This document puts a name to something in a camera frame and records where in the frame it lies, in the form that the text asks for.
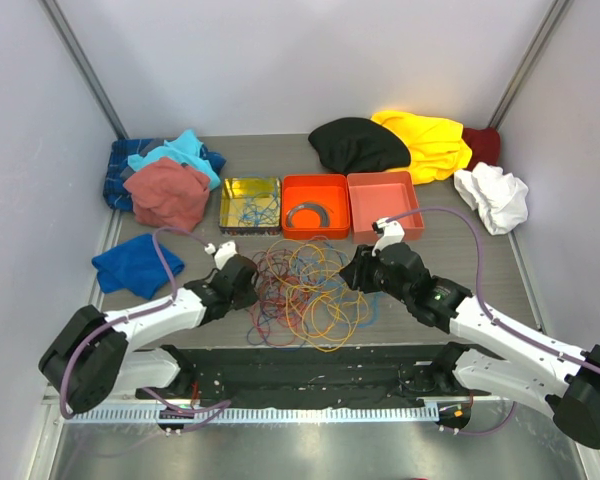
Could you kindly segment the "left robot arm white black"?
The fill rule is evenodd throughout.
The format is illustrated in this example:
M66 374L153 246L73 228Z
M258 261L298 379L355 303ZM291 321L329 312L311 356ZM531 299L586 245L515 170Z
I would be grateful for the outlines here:
M191 394L195 367L173 345L149 344L219 320L257 301L256 264L241 254L217 262L212 273L175 295L121 310L77 310L39 361L60 396L65 418L86 413L112 394L135 392L180 399Z

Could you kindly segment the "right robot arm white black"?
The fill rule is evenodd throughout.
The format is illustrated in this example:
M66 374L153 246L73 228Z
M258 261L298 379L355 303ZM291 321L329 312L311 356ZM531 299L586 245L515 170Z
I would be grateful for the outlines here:
M450 343L431 380L445 395L487 392L549 417L571 440L600 450L600 345L585 350L504 315L476 293L435 276L405 243L357 247L339 272L363 293L383 292L419 323L467 340Z

